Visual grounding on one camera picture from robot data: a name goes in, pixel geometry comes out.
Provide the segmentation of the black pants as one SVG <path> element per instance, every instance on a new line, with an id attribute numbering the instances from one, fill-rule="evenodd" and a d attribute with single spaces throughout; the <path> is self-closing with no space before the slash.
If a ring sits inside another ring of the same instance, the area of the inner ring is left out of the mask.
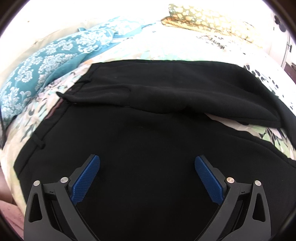
<path id="1" fill-rule="evenodd" d="M 217 210 L 194 167 L 204 155 L 226 177 L 259 180 L 271 232 L 295 208 L 295 162 L 272 143 L 212 116 L 282 129 L 295 116 L 255 74 L 220 62 L 93 64 L 33 132 L 14 169 L 25 199 L 95 154 L 101 166 L 77 205 L 100 240 L 195 240 Z"/>

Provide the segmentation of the teal damask pillow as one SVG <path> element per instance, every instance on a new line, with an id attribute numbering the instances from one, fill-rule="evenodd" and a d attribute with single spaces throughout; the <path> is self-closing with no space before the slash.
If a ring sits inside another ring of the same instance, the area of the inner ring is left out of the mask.
<path id="1" fill-rule="evenodd" d="M 142 31 L 144 25 L 114 18 L 91 28 L 60 37 L 30 54 L 1 86 L 1 121 L 7 128 L 28 102 L 52 81 L 81 63 Z"/>

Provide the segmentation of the floral leaf bedspread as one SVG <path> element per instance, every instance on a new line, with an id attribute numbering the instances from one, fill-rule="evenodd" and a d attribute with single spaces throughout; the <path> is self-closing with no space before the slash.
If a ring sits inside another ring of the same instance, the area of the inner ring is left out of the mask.
<path id="1" fill-rule="evenodd" d="M 82 62 L 76 68 L 62 66 L 62 73 L 33 97 L 10 123 L 6 143 L 1 151 L 1 166 L 16 206 L 26 210 L 20 182 L 14 170 L 15 161 L 33 132 L 58 104 L 58 92 L 70 89 L 92 64 L 129 59 L 218 61 L 238 65 L 252 73 L 291 111 L 295 111 L 295 84 L 282 68 L 267 66 L 265 59 L 252 60 L 239 45 L 210 38 L 188 30 L 153 25 L 105 52 Z"/>

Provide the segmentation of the orange floral green pillow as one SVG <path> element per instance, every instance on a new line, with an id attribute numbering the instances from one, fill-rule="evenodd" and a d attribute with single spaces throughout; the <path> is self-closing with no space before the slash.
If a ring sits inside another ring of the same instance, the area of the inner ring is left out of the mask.
<path id="1" fill-rule="evenodd" d="M 203 6 L 169 4 L 169 16 L 163 18 L 161 23 L 167 27 L 235 36 L 249 43 L 255 41 L 252 25 Z"/>

